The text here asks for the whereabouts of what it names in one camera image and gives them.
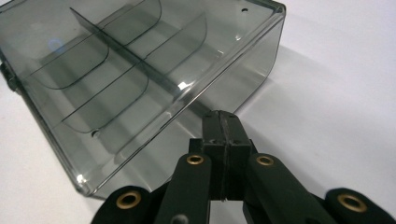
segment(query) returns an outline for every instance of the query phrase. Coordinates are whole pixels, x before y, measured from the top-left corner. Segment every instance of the brass grommet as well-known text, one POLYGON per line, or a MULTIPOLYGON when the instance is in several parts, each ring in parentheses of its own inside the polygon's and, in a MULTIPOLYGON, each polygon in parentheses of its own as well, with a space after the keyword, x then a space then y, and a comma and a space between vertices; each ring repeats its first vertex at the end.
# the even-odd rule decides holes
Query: brass grommet
POLYGON ((120 209, 130 209, 137 206, 141 200, 142 196, 138 191, 128 191, 124 194, 121 194, 121 196, 117 199, 117 207, 120 209), (125 202, 125 198, 127 197, 133 197, 133 199, 130 202, 125 202))
POLYGON ((204 162, 204 157, 198 155, 192 155, 187 158, 187 162, 191 165, 198 165, 204 162))
POLYGON ((274 160, 271 157, 267 157, 267 156, 260 156, 256 159, 256 161, 261 165, 269 166, 274 164, 274 160))
POLYGON ((354 212, 363 213, 367 211, 367 205, 358 197, 351 194, 340 194, 338 195, 337 200, 345 208, 354 212))

